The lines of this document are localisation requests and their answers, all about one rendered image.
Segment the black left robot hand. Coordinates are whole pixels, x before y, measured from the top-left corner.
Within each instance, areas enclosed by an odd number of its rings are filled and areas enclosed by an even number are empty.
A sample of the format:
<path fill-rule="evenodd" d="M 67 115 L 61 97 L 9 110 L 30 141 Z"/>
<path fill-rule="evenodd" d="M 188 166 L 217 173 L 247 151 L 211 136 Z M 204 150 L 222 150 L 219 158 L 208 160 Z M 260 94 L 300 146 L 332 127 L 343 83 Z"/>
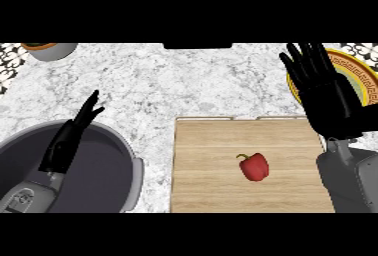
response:
<path fill-rule="evenodd" d="M 70 119 L 59 128 L 42 159 L 39 167 L 42 172 L 67 173 L 84 130 L 98 114 L 105 110 L 104 107 L 93 109 L 98 103 L 98 96 L 99 91 L 95 91 L 80 108 L 76 118 Z"/>

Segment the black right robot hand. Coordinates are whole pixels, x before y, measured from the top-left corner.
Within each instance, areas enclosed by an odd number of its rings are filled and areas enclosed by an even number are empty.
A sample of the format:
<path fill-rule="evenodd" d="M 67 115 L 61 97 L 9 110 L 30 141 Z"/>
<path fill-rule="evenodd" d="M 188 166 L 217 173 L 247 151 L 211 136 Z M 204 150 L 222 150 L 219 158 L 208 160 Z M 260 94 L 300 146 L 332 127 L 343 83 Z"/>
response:
<path fill-rule="evenodd" d="M 331 63 L 319 42 L 287 44 L 279 54 L 298 90 L 310 126 L 325 139 L 347 140 L 378 131 L 378 104 L 363 106 L 347 77 Z"/>

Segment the yellow patterned plate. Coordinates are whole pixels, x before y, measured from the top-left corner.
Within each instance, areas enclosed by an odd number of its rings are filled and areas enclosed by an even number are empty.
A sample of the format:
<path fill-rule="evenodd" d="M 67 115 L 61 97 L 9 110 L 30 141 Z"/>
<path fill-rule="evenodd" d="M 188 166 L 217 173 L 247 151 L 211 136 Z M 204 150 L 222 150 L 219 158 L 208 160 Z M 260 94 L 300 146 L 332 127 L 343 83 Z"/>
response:
<path fill-rule="evenodd" d="M 328 48 L 328 56 L 340 74 L 347 77 L 363 106 L 378 104 L 378 74 L 353 56 Z"/>

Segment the red bell pepper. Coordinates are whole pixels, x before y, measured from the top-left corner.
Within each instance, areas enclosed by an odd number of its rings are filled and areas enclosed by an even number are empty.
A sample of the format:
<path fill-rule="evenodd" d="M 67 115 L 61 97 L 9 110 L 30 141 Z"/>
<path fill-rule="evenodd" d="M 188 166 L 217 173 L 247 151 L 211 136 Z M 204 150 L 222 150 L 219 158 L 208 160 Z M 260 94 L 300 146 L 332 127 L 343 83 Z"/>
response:
<path fill-rule="evenodd" d="M 253 155 L 238 154 L 236 157 L 244 158 L 239 168 L 245 178 L 250 181 L 262 181 L 269 176 L 269 163 L 265 156 L 256 153 Z"/>

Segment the wooden tray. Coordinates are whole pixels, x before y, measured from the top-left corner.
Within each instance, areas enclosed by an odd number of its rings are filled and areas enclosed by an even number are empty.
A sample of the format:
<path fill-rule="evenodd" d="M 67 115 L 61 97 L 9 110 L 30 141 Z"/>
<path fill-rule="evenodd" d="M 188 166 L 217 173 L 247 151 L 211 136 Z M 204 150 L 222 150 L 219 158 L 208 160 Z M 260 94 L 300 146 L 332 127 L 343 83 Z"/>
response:
<path fill-rule="evenodd" d="M 303 116 L 176 119 L 170 211 L 331 213 Z"/>

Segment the large grey pot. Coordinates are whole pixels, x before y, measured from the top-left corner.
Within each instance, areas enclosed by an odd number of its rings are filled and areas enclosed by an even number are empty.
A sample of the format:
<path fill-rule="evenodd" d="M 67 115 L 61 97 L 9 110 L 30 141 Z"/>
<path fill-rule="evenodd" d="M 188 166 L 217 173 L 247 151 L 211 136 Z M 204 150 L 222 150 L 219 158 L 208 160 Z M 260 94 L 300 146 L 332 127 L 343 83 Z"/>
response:
<path fill-rule="evenodd" d="M 0 200 L 22 182 L 50 184 L 39 170 L 62 127 L 61 120 L 31 126 L 0 141 Z M 123 213 L 135 209 L 143 184 L 143 159 L 120 133 L 95 122 L 86 128 L 58 199 L 47 213 Z"/>

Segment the grey plant pot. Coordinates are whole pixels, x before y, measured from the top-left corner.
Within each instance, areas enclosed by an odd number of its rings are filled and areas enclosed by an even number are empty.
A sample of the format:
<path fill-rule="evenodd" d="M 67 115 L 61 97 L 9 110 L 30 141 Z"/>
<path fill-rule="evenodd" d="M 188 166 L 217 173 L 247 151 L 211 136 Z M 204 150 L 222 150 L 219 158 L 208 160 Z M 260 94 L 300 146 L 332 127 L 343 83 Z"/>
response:
<path fill-rule="evenodd" d="M 45 62 L 64 59 L 78 46 L 77 43 L 47 43 L 39 45 L 30 45 L 22 43 L 21 46 L 30 52 L 31 56 Z"/>

